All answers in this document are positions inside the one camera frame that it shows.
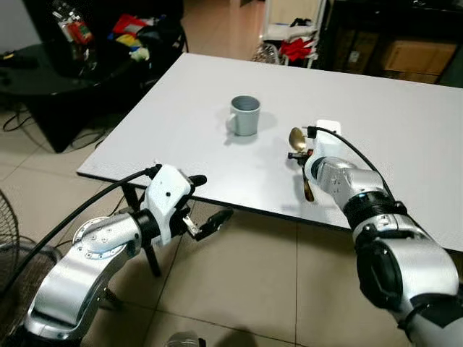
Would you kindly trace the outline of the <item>black glass coffee table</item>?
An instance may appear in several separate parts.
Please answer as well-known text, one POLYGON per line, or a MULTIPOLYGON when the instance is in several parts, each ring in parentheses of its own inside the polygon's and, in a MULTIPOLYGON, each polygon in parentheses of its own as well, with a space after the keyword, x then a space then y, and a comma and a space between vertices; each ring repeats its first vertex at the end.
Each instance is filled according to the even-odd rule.
POLYGON ((0 95, 23 103, 56 153, 63 152, 90 120, 124 113, 143 97, 145 64, 107 43, 90 72, 68 53, 33 44, 0 53, 0 95))

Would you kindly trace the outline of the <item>black cabinet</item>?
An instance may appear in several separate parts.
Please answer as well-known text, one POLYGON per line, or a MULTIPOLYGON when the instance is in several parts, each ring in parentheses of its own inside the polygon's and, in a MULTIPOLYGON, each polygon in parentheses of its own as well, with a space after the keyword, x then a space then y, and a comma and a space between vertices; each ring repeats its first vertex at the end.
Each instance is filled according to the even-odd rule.
POLYGON ((422 40, 453 43, 457 51, 463 41, 462 25, 459 0, 328 0, 320 59, 314 67, 436 84, 444 71, 388 72, 383 68, 385 50, 394 40, 422 40))

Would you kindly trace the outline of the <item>white rack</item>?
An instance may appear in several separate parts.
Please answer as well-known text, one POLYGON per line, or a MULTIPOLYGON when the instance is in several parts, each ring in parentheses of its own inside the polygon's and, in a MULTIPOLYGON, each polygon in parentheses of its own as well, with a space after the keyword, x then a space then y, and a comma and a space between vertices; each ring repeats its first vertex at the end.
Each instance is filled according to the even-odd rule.
POLYGON ((310 52, 304 67, 313 67, 318 59, 317 45, 326 16, 328 0, 265 0, 265 14, 260 26, 262 43, 287 42, 304 38, 310 52))

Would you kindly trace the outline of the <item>grey robot foot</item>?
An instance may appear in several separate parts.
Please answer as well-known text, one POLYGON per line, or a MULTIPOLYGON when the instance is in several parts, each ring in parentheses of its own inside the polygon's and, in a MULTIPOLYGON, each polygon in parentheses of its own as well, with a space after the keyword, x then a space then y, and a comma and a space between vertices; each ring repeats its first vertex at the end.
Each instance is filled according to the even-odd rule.
POLYGON ((206 347, 206 341, 194 331, 181 331, 171 335, 164 347, 206 347))

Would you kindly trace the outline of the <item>grey enamel mug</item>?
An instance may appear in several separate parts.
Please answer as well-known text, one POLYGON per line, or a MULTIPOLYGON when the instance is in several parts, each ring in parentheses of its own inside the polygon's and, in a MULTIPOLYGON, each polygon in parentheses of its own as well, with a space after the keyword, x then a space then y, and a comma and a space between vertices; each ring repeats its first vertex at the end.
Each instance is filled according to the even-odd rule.
POLYGON ((229 103, 229 118, 226 122, 231 134, 241 137, 258 132, 261 102, 251 95, 238 95, 229 103))

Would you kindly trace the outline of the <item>gold metal spoon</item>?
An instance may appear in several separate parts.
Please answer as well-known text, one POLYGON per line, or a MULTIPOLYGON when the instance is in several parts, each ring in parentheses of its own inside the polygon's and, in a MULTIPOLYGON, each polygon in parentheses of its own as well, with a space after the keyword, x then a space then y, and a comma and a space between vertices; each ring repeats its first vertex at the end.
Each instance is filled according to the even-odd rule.
MULTIPOLYGON (((310 156, 311 156, 313 153, 313 149, 308 148, 307 142, 305 141, 305 139, 307 139, 307 137, 304 135, 301 129, 299 129, 298 127, 292 128, 289 134, 289 145, 292 148, 291 153, 310 150, 310 156)), ((310 181, 308 181, 308 177, 307 175, 305 175, 305 163, 297 163, 297 165, 300 168, 300 172, 302 173, 302 176, 303 176, 304 196, 308 202, 314 202, 315 198, 314 198, 312 189, 310 187, 310 181)))

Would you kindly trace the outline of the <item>red cloth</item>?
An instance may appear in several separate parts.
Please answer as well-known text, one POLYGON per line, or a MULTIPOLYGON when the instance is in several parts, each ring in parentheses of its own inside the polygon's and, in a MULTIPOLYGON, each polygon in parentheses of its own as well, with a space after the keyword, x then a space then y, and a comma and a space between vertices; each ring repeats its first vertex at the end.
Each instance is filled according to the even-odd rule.
POLYGON ((315 53, 315 39, 295 38, 283 42, 280 47, 280 56, 287 62, 308 59, 315 53))

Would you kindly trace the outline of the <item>dark bottle with red label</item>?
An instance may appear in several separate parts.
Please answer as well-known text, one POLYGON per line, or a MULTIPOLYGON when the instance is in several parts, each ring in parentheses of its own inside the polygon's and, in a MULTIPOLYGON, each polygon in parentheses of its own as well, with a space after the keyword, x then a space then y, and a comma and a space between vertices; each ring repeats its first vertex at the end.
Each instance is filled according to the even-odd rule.
POLYGON ((95 36, 90 31, 83 15, 64 0, 52 0, 52 15, 67 42, 72 44, 73 56, 76 60, 89 62, 95 36))

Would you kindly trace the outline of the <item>brown cardboard box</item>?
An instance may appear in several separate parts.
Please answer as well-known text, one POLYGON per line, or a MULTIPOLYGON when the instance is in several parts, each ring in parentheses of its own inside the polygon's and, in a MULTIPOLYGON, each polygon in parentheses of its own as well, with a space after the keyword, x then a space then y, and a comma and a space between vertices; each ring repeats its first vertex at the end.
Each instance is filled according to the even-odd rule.
POLYGON ((456 44, 394 40, 385 50, 383 68, 388 72, 440 75, 449 65, 456 44))

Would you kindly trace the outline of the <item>black sofa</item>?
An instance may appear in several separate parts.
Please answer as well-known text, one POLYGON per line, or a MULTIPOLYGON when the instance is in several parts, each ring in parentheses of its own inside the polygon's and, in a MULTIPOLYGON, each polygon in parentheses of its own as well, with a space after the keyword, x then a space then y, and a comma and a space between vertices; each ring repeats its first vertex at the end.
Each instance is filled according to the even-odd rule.
MULTIPOLYGON (((166 68, 186 47, 185 31, 181 19, 183 0, 64 0, 83 15, 95 40, 89 62, 76 60, 72 44, 56 25, 52 15, 52 0, 21 0, 27 14, 33 21, 42 44, 50 43, 53 48, 64 51, 80 63, 80 72, 90 72, 97 65, 97 56, 107 43, 116 42, 113 26, 122 14, 133 14, 139 19, 150 20, 150 26, 135 36, 150 51, 150 60, 142 61, 148 69, 165 72, 166 68)), ((130 57, 132 50, 127 49, 130 57)))

